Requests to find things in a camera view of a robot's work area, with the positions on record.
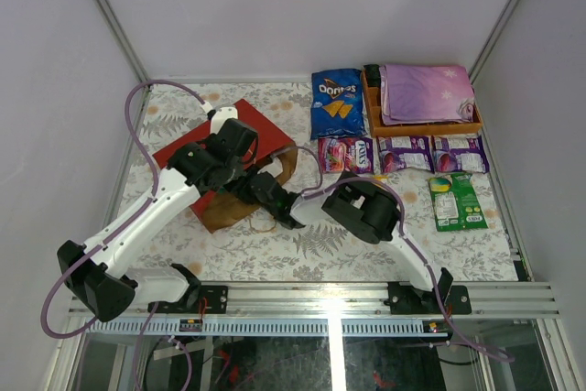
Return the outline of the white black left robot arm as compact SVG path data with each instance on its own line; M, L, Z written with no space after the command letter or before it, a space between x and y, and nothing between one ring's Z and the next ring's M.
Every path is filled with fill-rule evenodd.
M191 312L201 283L185 266L134 270L142 250L180 212L202 196L243 176L255 156L258 133L229 118L216 133L175 151L144 193L123 215L84 244L68 241L58 260L68 289L97 320L107 322L136 304Z

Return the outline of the blue Doritos chip bag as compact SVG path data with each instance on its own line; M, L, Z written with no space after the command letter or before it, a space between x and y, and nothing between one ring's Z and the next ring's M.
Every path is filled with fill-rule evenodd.
M337 69L311 75L310 138L363 136L361 72Z

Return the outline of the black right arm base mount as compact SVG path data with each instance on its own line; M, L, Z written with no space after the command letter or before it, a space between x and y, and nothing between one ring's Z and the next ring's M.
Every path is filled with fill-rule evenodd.
M394 315L440 315L440 306L433 292L413 288L406 282L389 282L384 304ZM472 314L468 289L462 285L450 287L443 305L451 316Z

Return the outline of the red brown paper bag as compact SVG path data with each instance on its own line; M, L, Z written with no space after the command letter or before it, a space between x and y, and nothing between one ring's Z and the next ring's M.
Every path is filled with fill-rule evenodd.
M236 117L216 128L213 119L192 129L155 153L157 164L177 166L187 177L206 185L190 209L205 229L215 233L235 225L260 205L250 190L254 176L268 165L280 165L275 181L286 183L295 171L298 154L284 149L293 139L245 99L234 104Z

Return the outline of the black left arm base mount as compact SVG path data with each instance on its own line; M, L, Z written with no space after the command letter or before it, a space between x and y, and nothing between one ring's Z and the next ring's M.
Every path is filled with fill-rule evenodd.
M221 285L203 285L198 288L189 288L179 301L160 301L157 305L156 313L197 316L225 314L228 305L228 294L229 288Z

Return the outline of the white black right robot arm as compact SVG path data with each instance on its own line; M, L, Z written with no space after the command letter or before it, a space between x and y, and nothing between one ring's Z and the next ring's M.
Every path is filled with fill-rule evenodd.
M416 243L405 224L403 201L383 182L344 171L329 187L301 193L285 190L267 171L253 170L229 191L239 201L261 206L289 230L330 218L365 243L388 244L423 310L434 313L449 304L451 273Z

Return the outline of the purple Fox's berries candy bag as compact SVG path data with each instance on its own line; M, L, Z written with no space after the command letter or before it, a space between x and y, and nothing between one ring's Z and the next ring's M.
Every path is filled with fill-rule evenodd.
M374 173L374 143L369 137L321 138L318 158L325 173Z

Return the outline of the purple snack packet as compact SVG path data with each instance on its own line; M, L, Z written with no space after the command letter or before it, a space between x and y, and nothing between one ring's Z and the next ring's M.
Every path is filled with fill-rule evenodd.
M434 169L440 173L488 173L490 165L480 136L433 136Z
M391 136L376 139L381 171L385 174L407 168L434 172L427 136Z

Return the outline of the green snack packet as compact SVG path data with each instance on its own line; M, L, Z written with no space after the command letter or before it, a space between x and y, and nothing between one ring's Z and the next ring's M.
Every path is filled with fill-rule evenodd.
M438 232L487 229L483 210L472 185L472 174L452 173L428 180Z

